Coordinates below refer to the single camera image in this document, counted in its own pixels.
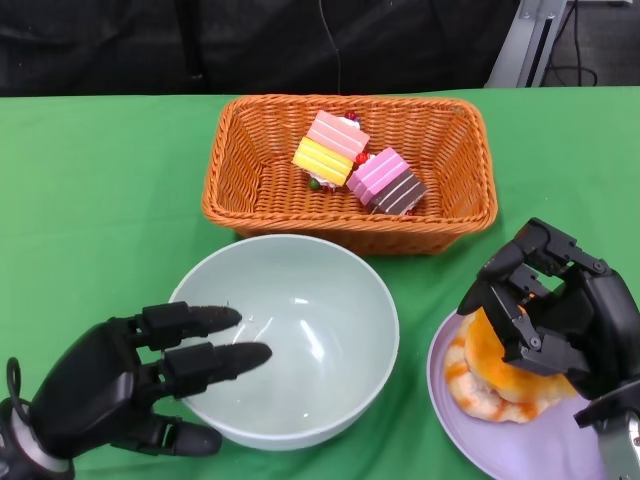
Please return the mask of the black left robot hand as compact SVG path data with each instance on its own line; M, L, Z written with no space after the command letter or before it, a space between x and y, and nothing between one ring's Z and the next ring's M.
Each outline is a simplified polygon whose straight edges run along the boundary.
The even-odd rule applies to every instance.
M266 363L272 351L264 343L181 344L241 319L227 306L176 302L92 327L57 361L31 401L29 420L40 445L62 459L106 444L149 455L216 454L218 431L159 415L153 405L203 393Z

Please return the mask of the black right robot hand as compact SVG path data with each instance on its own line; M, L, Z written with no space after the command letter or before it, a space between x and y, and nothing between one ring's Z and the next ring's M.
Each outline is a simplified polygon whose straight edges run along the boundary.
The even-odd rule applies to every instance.
M507 365L562 374L588 400L639 376L639 309L626 283L537 218L485 263L457 312L478 308Z

